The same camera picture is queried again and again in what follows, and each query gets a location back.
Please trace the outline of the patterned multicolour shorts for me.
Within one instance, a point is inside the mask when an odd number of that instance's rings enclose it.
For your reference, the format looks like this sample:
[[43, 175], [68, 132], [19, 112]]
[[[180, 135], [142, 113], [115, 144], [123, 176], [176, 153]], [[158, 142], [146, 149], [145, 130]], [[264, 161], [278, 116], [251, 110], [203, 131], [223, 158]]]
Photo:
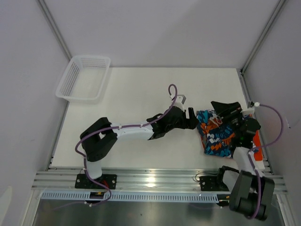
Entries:
[[197, 130], [204, 153], [210, 156], [232, 158], [230, 142], [234, 137], [233, 129], [222, 122], [214, 110], [197, 112]]

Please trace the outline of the orange shorts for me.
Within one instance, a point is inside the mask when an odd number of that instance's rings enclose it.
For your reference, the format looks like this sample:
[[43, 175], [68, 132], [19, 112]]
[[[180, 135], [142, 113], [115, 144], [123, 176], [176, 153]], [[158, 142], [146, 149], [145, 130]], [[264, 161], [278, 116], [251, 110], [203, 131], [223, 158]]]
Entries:
[[259, 130], [256, 131], [255, 136], [253, 137], [253, 148], [255, 148], [254, 152], [254, 159], [256, 161], [262, 161], [263, 160], [263, 154], [262, 154], [262, 148], [261, 141], [259, 137]]

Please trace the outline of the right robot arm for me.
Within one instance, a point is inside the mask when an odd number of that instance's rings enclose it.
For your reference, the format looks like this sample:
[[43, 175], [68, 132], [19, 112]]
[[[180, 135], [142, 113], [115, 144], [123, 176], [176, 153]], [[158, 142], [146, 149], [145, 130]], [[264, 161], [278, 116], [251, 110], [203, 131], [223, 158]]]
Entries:
[[212, 101], [213, 109], [222, 122], [234, 132], [230, 141], [230, 152], [237, 164], [237, 170], [221, 168], [215, 177], [215, 186], [230, 191], [229, 209], [243, 214], [248, 219], [264, 221], [267, 219], [275, 183], [258, 168], [254, 158], [253, 138], [260, 130], [259, 122], [253, 118], [244, 118], [239, 102], [221, 103]]

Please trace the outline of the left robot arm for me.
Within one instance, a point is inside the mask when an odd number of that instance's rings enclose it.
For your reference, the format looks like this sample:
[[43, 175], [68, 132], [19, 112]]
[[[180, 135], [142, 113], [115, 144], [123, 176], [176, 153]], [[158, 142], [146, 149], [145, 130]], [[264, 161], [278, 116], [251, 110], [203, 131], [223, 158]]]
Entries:
[[186, 111], [173, 106], [165, 113], [159, 113], [140, 124], [122, 125], [111, 123], [102, 117], [80, 135], [79, 144], [85, 151], [85, 182], [91, 188], [98, 188], [102, 183], [101, 160], [109, 153], [116, 142], [125, 139], [154, 140], [164, 137], [173, 129], [195, 129], [198, 120], [193, 108]]

